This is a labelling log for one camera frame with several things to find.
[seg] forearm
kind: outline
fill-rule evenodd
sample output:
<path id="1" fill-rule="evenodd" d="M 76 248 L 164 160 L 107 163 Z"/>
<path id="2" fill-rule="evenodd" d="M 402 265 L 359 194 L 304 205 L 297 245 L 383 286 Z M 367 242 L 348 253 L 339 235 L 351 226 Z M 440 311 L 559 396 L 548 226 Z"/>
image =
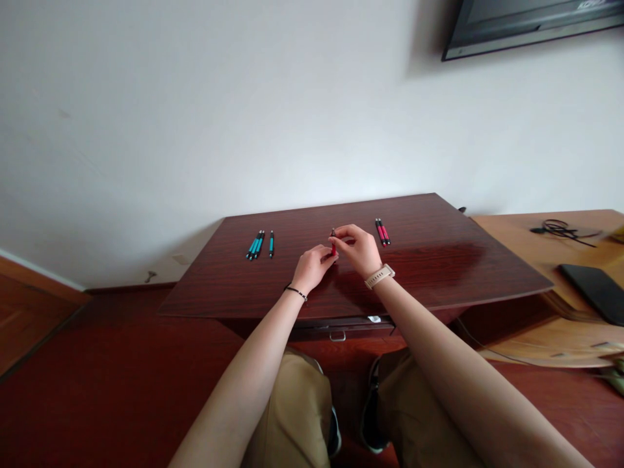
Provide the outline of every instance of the forearm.
<path id="1" fill-rule="evenodd" d="M 374 288 L 436 397 L 493 466 L 591 466 L 486 360 L 394 279 Z"/>
<path id="2" fill-rule="evenodd" d="M 303 299 L 286 291 L 227 367 L 170 467 L 237 467 L 267 406 Z"/>

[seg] hand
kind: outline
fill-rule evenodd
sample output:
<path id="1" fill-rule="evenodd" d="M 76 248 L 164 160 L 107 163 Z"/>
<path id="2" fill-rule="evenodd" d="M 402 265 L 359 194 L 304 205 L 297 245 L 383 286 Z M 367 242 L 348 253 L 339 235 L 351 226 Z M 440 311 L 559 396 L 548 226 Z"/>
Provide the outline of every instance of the hand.
<path id="1" fill-rule="evenodd" d="M 355 242 L 348 245 L 341 239 L 353 237 Z M 384 265 L 377 250 L 375 238 L 355 224 L 341 226 L 336 229 L 336 237 L 330 237 L 330 242 L 336 245 L 338 252 L 344 254 L 360 276 L 367 280 L 373 273 Z"/>
<path id="2" fill-rule="evenodd" d="M 330 266 L 338 260 L 338 253 L 336 253 L 335 257 L 332 257 L 331 254 L 331 248 L 320 244 L 304 252 L 299 257 L 299 263 L 294 271 L 291 287 L 298 289 L 307 296 L 310 291 L 319 285 Z"/>

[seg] wall-mounted tv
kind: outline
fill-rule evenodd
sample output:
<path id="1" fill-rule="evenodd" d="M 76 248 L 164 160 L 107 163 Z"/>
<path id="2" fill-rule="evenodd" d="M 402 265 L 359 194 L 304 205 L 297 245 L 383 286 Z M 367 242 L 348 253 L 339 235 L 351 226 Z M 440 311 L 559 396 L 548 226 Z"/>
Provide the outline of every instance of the wall-mounted tv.
<path id="1" fill-rule="evenodd" d="M 464 0 L 442 61 L 624 25 L 624 0 Z"/>

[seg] black sneaker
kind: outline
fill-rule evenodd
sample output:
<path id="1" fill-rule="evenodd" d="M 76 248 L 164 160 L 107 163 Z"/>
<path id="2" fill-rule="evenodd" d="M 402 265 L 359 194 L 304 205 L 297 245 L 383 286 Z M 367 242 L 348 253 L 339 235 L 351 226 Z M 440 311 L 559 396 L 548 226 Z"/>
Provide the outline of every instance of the black sneaker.
<path id="1" fill-rule="evenodd" d="M 338 417 L 336 416 L 336 410 L 331 406 L 331 423 L 330 423 L 330 441 L 327 443 L 327 453 L 330 458 L 334 458 L 340 452 L 343 446 L 343 438 L 340 435 L 340 429 L 338 428 Z"/>
<path id="2" fill-rule="evenodd" d="M 375 359 L 375 362 L 370 368 L 369 374 L 369 396 L 366 399 L 364 405 L 364 412 L 362 413 L 362 423 L 359 427 L 359 434 L 362 438 L 364 445 L 374 454 L 380 454 L 385 448 L 390 445 L 390 440 L 385 437 L 380 431 L 377 425 L 377 394 L 379 390 L 379 359 Z"/>

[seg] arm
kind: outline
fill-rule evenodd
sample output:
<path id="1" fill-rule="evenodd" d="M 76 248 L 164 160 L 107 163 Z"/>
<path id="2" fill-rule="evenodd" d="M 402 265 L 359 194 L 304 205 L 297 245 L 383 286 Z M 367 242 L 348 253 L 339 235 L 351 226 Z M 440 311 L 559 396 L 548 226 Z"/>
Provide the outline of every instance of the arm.
<path id="1" fill-rule="evenodd" d="M 383 265 L 375 239 L 354 225 L 336 244 L 367 279 Z M 351 236 L 353 246 L 341 238 Z M 591 467 L 548 420 L 484 358 L 452 333 L 393 278 L 374 287 L 411 353 L 464 436 L 492 466 Z"/>
<path id="2" fill-rule="evenodd" d="M 338 256 L 304 253 L 291 286 L 306 296 Z M 281 357 L 304 299 L 286 290 L 243 344 L 188 431 L 169 467 L 238 467 L 273 390 Z"/>

